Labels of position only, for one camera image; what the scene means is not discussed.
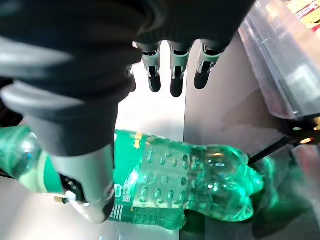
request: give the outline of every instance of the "gray surface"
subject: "gray surface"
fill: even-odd
[[[203,90],[193,86],[199,47],[197,42],[188,64],[184,141],[231,145],[253,154],[278,140],[285,126],[269,114],[240,36],[236,34]],[[199,215],[193,218],[192,224],[180,232],[180,239],[319,239],[319,226],[312,211],[299,215],[277,233],[261,238],[255,236],[250,222],[217,222]]]
[[[267,110],[239,34],[211,71],[207,86],[194,87],[200,41],[190,53],[187,70],[184,140],[225,144],[250,154],[277,140],[280,124]]]

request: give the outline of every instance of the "plastic bottle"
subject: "plastic bottle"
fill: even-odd
[[[239,222],[263,178],[248,156],[225,145],[197,146],[116,130],[115,206],[110,220],[180,229],[184,210]],[[62,193],[50,156],[26,126],[0,129],[0,168],[36,193]]]

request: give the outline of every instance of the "bottle label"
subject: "bottle label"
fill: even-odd
[[[122,219],[122,212],[124,210],[124,206],[121,204],[115,204],[112,208],[112,212],[110,214],[110,218],[114,220],[121,221]]]
[[[115,203],[119,206],[131,207],[136,193],[136,184],[147,136],[138,132],[121,130],[116,130],[115,135],[115,170],[113,177]]]

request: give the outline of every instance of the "robotic hand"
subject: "robotic hand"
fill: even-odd
[[[253,3],[0,0],[0,76],[14,79],[1,97],[24,114],[84,217],[101,223],[114,205],[114,132],[118,103],[135,89],[130,66],[142,58],[158,92],[159,45],[168,40],[178,97],[192,44],[202,39],[194,85],[204,88]]]

